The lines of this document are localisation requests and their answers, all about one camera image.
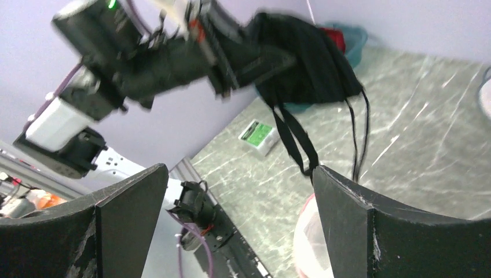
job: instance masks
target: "red object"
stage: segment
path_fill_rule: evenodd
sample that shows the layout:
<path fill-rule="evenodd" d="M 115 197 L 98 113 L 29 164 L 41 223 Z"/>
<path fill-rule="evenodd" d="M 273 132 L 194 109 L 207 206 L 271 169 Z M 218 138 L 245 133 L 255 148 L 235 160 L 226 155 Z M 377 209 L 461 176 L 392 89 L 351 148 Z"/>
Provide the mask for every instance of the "red object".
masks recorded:
<path fill-rule="evenodd" d="M 19 185 L 19 183 L 21 183 L 21 182 L 22 182 L 22 181 L 21 181 L 19 178 L 14 178 L 14 177 L 13 177 L 12 179 L 13 179 L 13 181 L 12 181 L 12 184 L 13 184 L 13 185 Z"/>
<path fill-rule="evenodd" d="M 205 33 L 204 33 L 204 28 L 203 26 L 201 25 L 201 23 L 198 21 L 198 20 L 193 20 L 189 23 L 189 26 L 191 28 L 197 28 L 197 31 L 198 31 L 198 35 L 197 35 L 197 38 L 196 38 L 196 41 L 198 41 L 198 43 L 202 42 L 204 40 L 204 37 L 206 36 Z"/>
<path fill-rule="evenodd" d="M 326 35 L 328 35 L 331 40 L 333 40 L 336 43 L 336 46 L 338 46 L 339 50 L 343 52 L 343 54 L 346 53 L 346 44 L 345 44 L 345 36 L 343 36 L 343 32 L 337 29 L 331 29 L 331 28 L 320 28 L 323 30 Z"/>

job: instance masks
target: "black face mask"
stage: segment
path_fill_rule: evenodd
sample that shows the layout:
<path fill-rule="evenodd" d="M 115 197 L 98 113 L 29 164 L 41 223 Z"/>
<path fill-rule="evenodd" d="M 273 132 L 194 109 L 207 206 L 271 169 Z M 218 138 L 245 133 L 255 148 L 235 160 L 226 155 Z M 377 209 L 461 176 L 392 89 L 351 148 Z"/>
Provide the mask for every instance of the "black face mask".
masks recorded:
<path fill-rule="evenodd" d="M 343 53 L 324 31 L 292 16 L 258 13 L 245 31 L 254 43 L 272 45 L 296 56 L 295 66 L 256 84 L 256 88 L 273 111 L 281 140 L 301 172 L 312 179 L 312 171 L 319 166 L 319 158 L 309 136 L 297 119 L 284 108 L 284 104 L 346 102 L 351 114 L 355 148 L 352 179 L 358 183 L 368 145 L 370 104 L 363 85 L 356 78 Z M 348 98 L 360 94 L 367 104 L 367 123 L 364 146 L 358 162 L 355 114 Z M 302 155 L 292 134 L 309 158 L 308 169 L 304 169 Z"/>

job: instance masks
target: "small box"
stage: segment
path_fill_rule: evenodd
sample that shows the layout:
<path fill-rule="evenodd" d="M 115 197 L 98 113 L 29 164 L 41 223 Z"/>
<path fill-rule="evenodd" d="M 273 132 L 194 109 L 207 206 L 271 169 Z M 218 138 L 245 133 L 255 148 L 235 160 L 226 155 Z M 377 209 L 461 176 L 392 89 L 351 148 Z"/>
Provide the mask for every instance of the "small box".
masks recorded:
<path fill-rule="evenodd" d="M 262 156 L 266 156 L 280 140 L 280 135 L 276 127 L 269 126 L 258 120 L 253 120 L 240 133 L 239 140 L 256 150 Z"/>

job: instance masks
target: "green led light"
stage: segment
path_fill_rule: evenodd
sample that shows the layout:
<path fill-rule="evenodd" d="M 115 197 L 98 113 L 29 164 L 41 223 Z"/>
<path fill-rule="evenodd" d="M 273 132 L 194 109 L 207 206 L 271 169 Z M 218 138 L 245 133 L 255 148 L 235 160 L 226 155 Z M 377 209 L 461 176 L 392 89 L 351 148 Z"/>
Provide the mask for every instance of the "green led light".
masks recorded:
<path fill-rule="evenodd" d="M 112 8 L 114 8 L 114 6 L 116 6 L 116 0 L 111 0 L 111 1 L 109 2 L 109 6 L 108 6 L 108 8 L 112 9 Z"/>

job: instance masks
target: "lavender wall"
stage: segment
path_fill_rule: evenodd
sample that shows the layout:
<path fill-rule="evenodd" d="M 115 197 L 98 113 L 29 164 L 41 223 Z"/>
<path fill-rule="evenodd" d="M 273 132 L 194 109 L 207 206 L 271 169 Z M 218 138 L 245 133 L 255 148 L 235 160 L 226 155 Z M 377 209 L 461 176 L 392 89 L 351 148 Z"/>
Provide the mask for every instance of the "lavender wall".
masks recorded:
<path fill-rule="evenodd" d="M 78 55 L 50 24 L 68 2 L 0 1 L 0 136 L 6 142 L 17 137 L 46 93 L 53 91 L 77 62 Z M 157 9 L 149 1 L 135 2 L 143 18 L 156 27 Z M 264 6 L 308 14 L 305 0 L 220 2 L 242 22 Z M 131 106 L 128 115 L 112 115 L 96 130 L 109 145 L 137 163 L 151 166 L 163 162 L 173 167 L 205 146 L 254 97 L 252 89 L 243 89 L 222 103 L 215 99 L 207 81 L 199 81 L 159 96 L 151 113 Z"/>
<path fill-rule="evenodd" d="M 310 0 L 316 22 L 364 26 L 379 43 L 491 63 L 490 0 Z"/>

